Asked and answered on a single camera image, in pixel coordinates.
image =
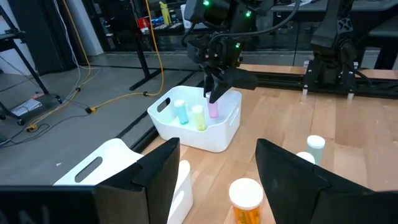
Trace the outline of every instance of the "white lid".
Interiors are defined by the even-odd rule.
[[[299,156],[299,157],[305,159],[306,161],[309,161],[312,164],[315,164],[315,158],[308,152],[299,152],[296,154],[296,156]]]
[[[326,141],[321,136],[309,136],[307,138],[307,145],[314,149],[323,149]]]
[[[185,103],[184,100],[175,100],[174,101],[174,106],[179,107],[179,106],[183,106]]]
[[[252,210],[260,206],[264,193],[257,181],[249,178],[235,180],[229,187],[229,199],[235,207]]]
[[[202,105],[195,105],[192,106],[192,113],[198,114],[203,112],[203,106]]]

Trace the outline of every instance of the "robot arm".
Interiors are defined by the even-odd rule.
[[[342,83],[354,86],[354,60],[357,51],[349,18],[353,0],[328,1],[325,19],[314,32],[311,46],[318,82],[326,85]]]
[[[186,20],[217,28],[214,33],[187,43],[188,57],[204,70],[203,95],[211,91],[211,103],[232,86],[248,90],[257,87],[257,77],[237,68],[248,37],[276,31],[293,18],[300,6],[300,0],[296,0],[292,13],[280,24],[250,32],[256,16],[265,14],[260,3],[259,0],[187,1]],[[351,41],[353,28],[348,16],[352,4],[353,0],[329,0],[325,20],[314,33],[311,44],[322,83],[337,83],[337,78],[347,77],[344,74],[353,69],[356,51]]]

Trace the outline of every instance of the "gray floor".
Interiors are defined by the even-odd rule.
[[[293,57],[288,52],[247,54],[244,63],[291,65]],[[376,52],[368,53],[364,67],[373,67],[376,57]],[[295,64],[301,65],[309,58],[308,52],[299,53],[295,58]],[[164,67],[167,68],[198,68],[184,53],[163,54],[162,60]],[[159,67],[157,57],[153,54],[147,55],[147,63],[149,67]],[[93,57],[92,64],[139,66],[139,61],[135,54],[112,54]],[[76,69],[54,73],[44,75],[42,81],[52,93],[66,96],[76,82],[77,74]],[[82,70],[81,75],[84,77],[86,74],[87,71]],[[189,72],[166,71],[164,92],[188,74]],[[75,100],[90,106],[98,105],[114,97],[131,93],[129,87],[142,77],[143,73],[139,69],[102,67],[99,74],[83,87]],[[202,78],[203,76],[198,73],[185,85],[196,85]],[[20,75],[0,74],[0,90],[16,83],[21,84],[0,92],[0,100],[7,106],[16,105],[28,99],[34,91],[39,91],[35,85]],[[157,92],[160,83],[161,76],[158,75],[137,91]],[[0,184],[53,184],[98,146],[119,134],[156,99],[157,97],[137,95],[118,100],[87,117],[69,119],[34,141],[0,149]],[[86,113],[81,106],[69,104],[39,124],[53,125],[69,116],[83,114]],[[132,145],[151,126],[152,121],[147,116],[123,137],[123,141],[128,146]],[[20,130],[21,127],[14,119],[0,121],[0,134],[10,137]],[[34,135],[35,133],[23,132],[14,141],[18,142]]]

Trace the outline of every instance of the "red object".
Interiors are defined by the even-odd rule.
[[[149,24],[149,21],[148,21],[148,17],[144,17],[144,18],[138,19],[138,27],[140,29],[148,28],[149,26],[150,26],[150,24]]]

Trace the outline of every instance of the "wooden tabletop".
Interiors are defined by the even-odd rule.
[[[300,67],[242,65],[263,72],[304,72]],[[395,71],[364,72],[398,78]],[[320,166],[373,190],[398,189],[398,101],[257,88],[243,94],[241,124],[221,153],[181,145],[181,160],[191,165],[193,207],[184,223],[234,223],[229,185],[249,177],[259,181],[254,151],[264,138],[297,153],[312,134],[326,139]],[[164,141],[157,138],[144,154]],[[265,198],[261,223],[275,223]]]

